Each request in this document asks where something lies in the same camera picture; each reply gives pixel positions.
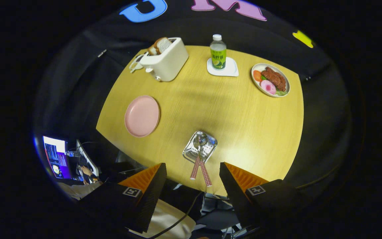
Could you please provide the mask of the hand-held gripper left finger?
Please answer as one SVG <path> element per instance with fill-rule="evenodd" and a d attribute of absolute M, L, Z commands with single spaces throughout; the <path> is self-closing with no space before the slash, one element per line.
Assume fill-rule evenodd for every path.
<path fill-rule="evenodd" d="M 103 183 L 79 200 L 78 206 L 116 228 L 146 232 L 166 177 L 166 165 L 159 163 L 119 183 Z"/>

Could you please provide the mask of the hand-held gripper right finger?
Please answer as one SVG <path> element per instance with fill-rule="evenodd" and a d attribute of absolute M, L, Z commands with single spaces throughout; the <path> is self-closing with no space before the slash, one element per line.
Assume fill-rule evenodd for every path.
<path fill-rule="evenodd" d="M 227 162 L 220 163 L 219 176 L 242 227 L 288 229 L 312 202 L 281 179 L 269 182 Z"/>

